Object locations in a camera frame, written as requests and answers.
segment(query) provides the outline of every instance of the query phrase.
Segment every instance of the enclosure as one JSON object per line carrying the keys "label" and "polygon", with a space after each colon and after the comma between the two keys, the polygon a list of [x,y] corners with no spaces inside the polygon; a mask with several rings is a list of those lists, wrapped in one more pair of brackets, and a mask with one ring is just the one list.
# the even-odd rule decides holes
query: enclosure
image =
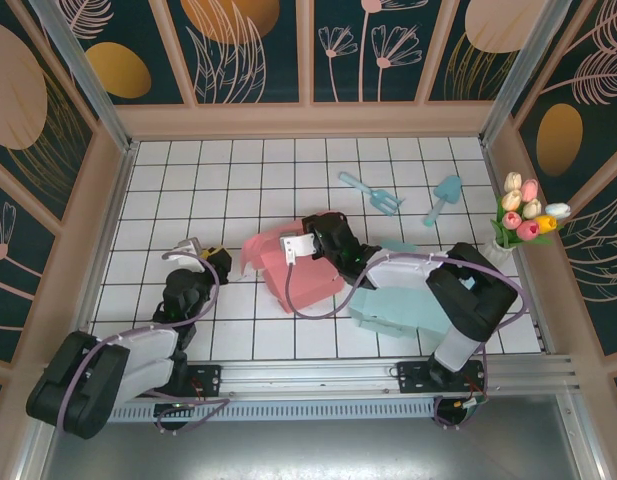
{"label": "enclosure", "polygon": [[[405,201],[383,215],[340,172]],[[571,215],[500,267],[532,304],[486,343],[492,403],[442,431],[452,440],[409,418],[432,397],[399,393],[391,373],[438,336],[362,329],[347,308],[303,319],[242,269],[248,239],[325,211],[362,243],[484,252],[509,172]],[[458,201],[426,227],[449,175]],[[0,0],[0,479],[95,478],[93,458],[150,442],[152,401],[85,442],[25,403],[69,332],[150,324],[177,268],[162,255],[190,237],[233,259],[186,349],[221,366],[233,410],[191,434],[217,439],[203,465],[194,440],[153,432],[181,452],[182,478],[313,478],[299,452],[334,435],[310,450],[321,478],[454,478],[481,455],[475,478],[617,479],[617,0]],[[326,314],[349,292],[302,312]],[[335,413],[292,410],[314,405]],[[550,433],[539,439],[534,422]],[[346,458],[363,458],[370,447],[353,439],[371,431],[390,447],[363,469],[329,456],[348,441]],[[224,450],[240,435],[262,436],[259,456]],[[429,435],[428,453],[387,467]],[[463,460],[442,468],[431,452],[444,448]],[[128,454],[108,478],[140,472]]]}

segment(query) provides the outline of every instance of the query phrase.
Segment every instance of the yellow tulip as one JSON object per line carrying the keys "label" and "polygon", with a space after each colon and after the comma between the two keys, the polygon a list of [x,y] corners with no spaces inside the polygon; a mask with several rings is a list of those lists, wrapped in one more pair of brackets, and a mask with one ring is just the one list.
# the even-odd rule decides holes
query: yellow tulip
{"label": "yellow tulip", "polygon": [[501,206],[504,207],[504,210],[507,212],[517,210],[519,205],[521,205],[521,192],[519,190],[512,190],[501,199]]}
{"label": "yellow tulip", "polygon": [[539,224],[540,234],[552,232],[557,228],[557,219],[552,215],[539,215],[534,220]]}
{"label": "yellow tulip", "polygon": [[521,188],[521,175],[517,172],[510,172],[506,175],[504,181],[504,190],[506,192],[512,192],[513,190],[519,190]]}
{"label": "yellow tulip", "polygon": [[532,220],[541,213],[541,202],[536,198],[524,205],[523,215],[527,220]]}

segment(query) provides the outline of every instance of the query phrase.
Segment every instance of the pink tulip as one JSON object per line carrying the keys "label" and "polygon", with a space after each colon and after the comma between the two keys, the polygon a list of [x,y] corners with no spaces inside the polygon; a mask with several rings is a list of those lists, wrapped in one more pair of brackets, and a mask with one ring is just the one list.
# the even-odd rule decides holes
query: pink tulip
{"label": "pink tulip", "polygon": [[504,227],[508,230],[515,230],[521,225],[521,217],[517,212],[507,212],[501,220],[501,223],[503,223]]}
{"label": "pink tulip", "polygon": [[537,180],[526,180],[521,186],[521,201],[529,202],[537,198],[537,192],[539,191],[539,182]]}
{"label": "pink tulip", "polygon": [[526,220],[517,227],[517,236],[524,242],[534,240],[539,235],[539,224],[534,220]]}

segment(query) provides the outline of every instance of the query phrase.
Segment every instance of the light blue object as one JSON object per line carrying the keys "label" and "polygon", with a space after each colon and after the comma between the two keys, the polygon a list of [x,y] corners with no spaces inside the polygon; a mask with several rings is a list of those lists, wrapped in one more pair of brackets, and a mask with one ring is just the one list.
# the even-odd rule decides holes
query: light blue object
{"label": "light blue object", "polygon": [[457,175],[446,177],[443,182],[435,187],[432,193],[439,200],[437,200],[435,206],[432,207],[432,210],[430,210],[424,219],[424,225],[427,227],[432,227],[434,225],[446,202],[457,203],[459,201],[461,197],[461,178]]}
{"label": "light blue object", "polygon": [[446,312],[427,289],[358,289],[348,306],[359,326],[393,337],[415,338],[419,328],[443,335],[450,326]]}
{"label": "light blue object", "polygon": [[399,200],[397,197],[389,194],[385,190],[371,189],[349,173],[341,172],[339,174],[339,180],[347,183],[351,187],[355,187],[357,190],[361,190],[366,195],[370,195],[370,204],[381,213],[388,215],[389,217],[392,217],[395,212],[397,212],[399,205],[403,203],[403,200]]}
{"label": "light blue object", "polygon": [[385,248],[386,250],[391,250],[398,253],[415,253],[415,250],[417,250],[417,245],[413,245],[412,243],[398,242],[397,240],[391,239],[383,240],[380,246],[381,248]]}

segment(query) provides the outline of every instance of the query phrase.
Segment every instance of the white vase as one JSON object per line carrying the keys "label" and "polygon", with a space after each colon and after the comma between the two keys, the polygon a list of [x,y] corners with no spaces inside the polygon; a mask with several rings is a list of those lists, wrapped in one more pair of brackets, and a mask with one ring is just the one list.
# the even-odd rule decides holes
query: white vase
{"label": "white vase", "polygon": [[484,245],[481,254],[486,258],[486,260],[492,263],[495,268],[500,270],[504,263],[506,263],[506,260],[508,260],[512,255],[512,251],[514,249],[515,247],[504,248],[500,246],[497,243],[497,240],[493,238],[490,242],[487,242]]}

